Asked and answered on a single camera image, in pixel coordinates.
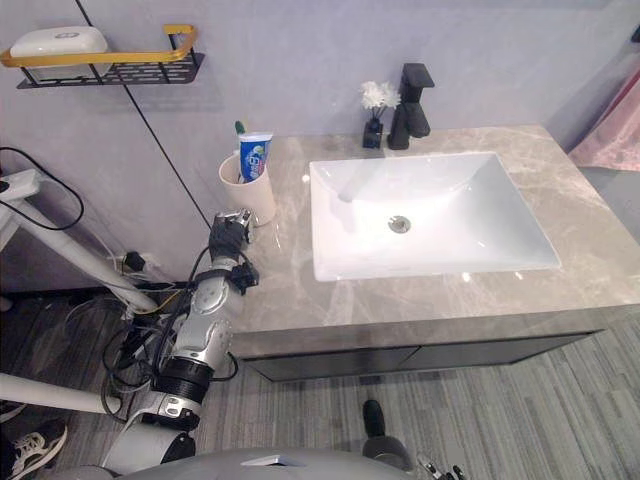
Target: wall outlet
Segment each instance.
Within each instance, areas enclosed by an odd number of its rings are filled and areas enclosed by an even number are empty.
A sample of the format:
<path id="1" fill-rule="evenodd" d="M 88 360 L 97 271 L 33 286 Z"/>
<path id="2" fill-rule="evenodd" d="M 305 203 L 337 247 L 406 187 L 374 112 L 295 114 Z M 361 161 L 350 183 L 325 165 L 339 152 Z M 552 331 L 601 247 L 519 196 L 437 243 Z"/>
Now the wall outlet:
<path id="1" fill-rule="evenodd" d="M 151 253 L 141 253 L 140 256 L 144 260 L 144 268 L 142 273 L 152 274 L 155 269 L 160 268 L 160 262 L 156 260 L 156 257 Z M 124 255 L 118 255 L 116 257 L 116 264 L 118 265 L 118 271 L 125 273 L 134 273 L 127 265 L 124 264 Z"/>

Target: white cup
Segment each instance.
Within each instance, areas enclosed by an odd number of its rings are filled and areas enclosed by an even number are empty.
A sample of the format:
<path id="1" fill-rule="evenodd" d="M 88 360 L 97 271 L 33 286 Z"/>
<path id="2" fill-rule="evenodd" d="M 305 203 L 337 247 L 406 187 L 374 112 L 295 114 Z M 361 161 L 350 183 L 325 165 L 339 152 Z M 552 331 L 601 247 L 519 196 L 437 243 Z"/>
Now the white cup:
<path id="1" fill-rule="evenodd" d="M 218 169 L 218 176 L 224 185 L 233 207 L 248 208 L 255 216 L 256 225 L 269 223 L 276 214 L 269 172 L 265 165 L 262 175 L 253 182 L 238 183 L 240 179 L 240 156 L 233 154 Z"/>

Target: black metal shelf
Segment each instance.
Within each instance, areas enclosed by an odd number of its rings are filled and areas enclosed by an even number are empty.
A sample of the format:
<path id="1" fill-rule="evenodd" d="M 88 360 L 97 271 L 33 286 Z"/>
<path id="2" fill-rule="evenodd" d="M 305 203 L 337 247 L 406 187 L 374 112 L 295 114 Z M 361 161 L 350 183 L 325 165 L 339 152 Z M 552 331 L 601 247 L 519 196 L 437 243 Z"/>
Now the black metal shelf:
<path id="1" fill-rule="evenodd" d="M 109 71 L 100 76 L 92 68 L 93 77 L 75 77 L 35 80 L 29 71 L 22 67 L 27 77 L 18 85 L 18 89 L 73 87 L 80 85 L 167 85 L 191 83 L 196 78 L 204 53 L 191 52 L 182 60 L 168 63 L 114 63 Z"/>

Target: marble countertop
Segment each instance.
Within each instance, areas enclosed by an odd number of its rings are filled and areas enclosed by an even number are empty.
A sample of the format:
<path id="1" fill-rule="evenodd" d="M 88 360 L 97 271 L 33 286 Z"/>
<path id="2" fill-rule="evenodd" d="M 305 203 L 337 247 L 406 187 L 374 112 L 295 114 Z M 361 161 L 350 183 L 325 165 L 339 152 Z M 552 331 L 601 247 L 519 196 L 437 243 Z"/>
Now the marble countertop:
<path id="1" fill-rule="evenodd" d="M 559 269 L 315 280 L 309 162 L 464 151 L 498 153 Z M 261 278 L 234 322 L 241 357 L 570 333 L 601 327 L 605 307 L 639 312 L 640 246 L 541 126 L 433 131 L 403 151 L 363 149 L 358 136 L 275 138 L 269 157 L 278 213 L 247 252 Z M 584 323 L 569 318 L 584 309 Z"/>

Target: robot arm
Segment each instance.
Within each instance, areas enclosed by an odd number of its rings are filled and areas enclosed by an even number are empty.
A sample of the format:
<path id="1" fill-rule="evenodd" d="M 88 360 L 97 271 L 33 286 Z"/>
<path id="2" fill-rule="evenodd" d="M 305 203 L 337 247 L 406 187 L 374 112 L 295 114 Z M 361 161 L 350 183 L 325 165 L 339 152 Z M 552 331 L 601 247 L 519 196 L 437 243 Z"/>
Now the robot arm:
<path id="1" fill-rule="evenodd" d="M 242 247 L 250 240 L 251 212 L 242 209 L 218 214 L 209 237 L 211 268 L 196 276 L 196 291 L 189 314 L 177 331 L 176 342 L 161 368 L 154 391 L 177 397 L 169 418 L 178 418 L 180 404 L 202 403 L 215 372 L 224 361 L 231 343 L 231 322 L 243 309 L 242 295 L 258 284 L 258 272 L 245 260 Z"/>
<path id="2" fill-rule="evenodd" d="M 242 313 L 242 295 L 259 281 L 241 251 L 251 239 L 250 220 L 246 209 L 214 218 L 211 268 L 194 278 L 189 313 L 174 325 L 176 341 L 168 358 L 103 466 L 126 474 L 194 454 L 187 432 L 198 426 L 209 385 L 229 352 L 231 322 Z"/>

